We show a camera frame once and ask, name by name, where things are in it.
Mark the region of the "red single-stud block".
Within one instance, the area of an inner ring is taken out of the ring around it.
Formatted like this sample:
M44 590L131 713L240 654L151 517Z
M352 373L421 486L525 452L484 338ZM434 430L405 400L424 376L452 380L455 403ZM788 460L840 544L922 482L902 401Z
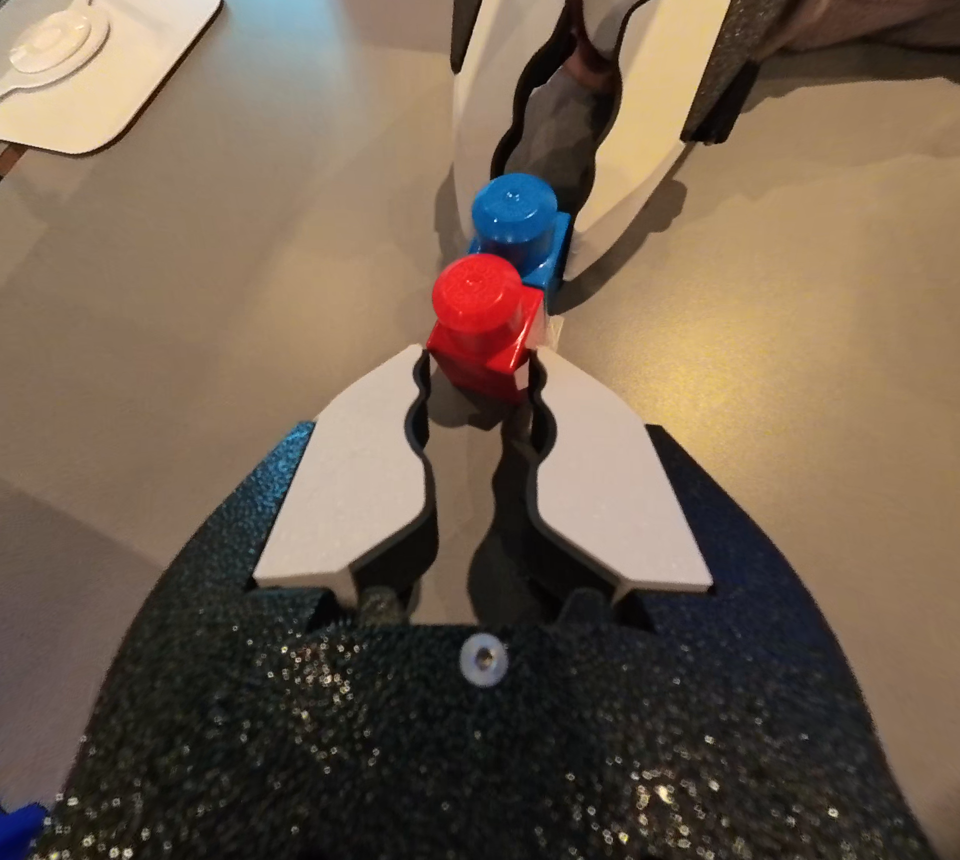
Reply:
M517 405L546 336L546 300L505 259L469 254L437 278L426 349L453 386Z

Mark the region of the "white and wooden document stand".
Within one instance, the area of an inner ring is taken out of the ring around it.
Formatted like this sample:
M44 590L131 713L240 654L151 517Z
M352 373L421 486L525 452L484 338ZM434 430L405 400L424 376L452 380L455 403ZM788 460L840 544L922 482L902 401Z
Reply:
M223 0L2 0L2 147L68 157L128 131Z

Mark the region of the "blue single-stud block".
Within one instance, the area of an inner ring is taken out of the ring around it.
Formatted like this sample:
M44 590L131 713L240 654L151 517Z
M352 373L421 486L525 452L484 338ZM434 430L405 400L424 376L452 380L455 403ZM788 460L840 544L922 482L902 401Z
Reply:
M572 229L572 218L559 209L552 187L527 173L502 175L476 194L471 218L474 235L466 252L506 260L525 286L543 292L552 314Z

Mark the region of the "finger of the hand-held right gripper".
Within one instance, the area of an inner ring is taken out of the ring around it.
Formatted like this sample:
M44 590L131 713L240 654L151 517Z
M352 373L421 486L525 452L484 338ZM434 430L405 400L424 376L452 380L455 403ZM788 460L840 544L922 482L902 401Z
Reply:
M616 55L618 107L574 221L567 278L617 243L684 151L682 133L731 2L647 0L628 15Z
M474 197L494 176L515 120L522 74L555 33L567 0L481 0L453 83L453 180L461 229L474 232Z

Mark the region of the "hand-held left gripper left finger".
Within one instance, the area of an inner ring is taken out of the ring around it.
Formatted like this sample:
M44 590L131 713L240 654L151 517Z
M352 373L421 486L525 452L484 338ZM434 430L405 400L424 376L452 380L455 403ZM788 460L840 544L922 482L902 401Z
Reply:
M412 344L317 414L254 568L258 588L325 589L344 609L371 589L409 596L439 549L429 392L429 356Z

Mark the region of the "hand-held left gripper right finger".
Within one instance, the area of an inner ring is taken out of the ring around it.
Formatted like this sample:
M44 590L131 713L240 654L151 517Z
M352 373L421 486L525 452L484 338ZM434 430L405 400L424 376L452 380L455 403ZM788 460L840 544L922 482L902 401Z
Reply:
M557 352L531 368L532 566L556 596L592 584L704 594L714 584L641 417Z

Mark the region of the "person's right hand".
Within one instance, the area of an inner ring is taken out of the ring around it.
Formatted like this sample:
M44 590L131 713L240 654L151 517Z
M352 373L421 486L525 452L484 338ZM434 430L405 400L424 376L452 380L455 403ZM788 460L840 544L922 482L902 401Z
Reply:
M573 32L573 49L562 68L583 89L601 97L614 96L621 85L618 62L613 52L598 50L587 33Z

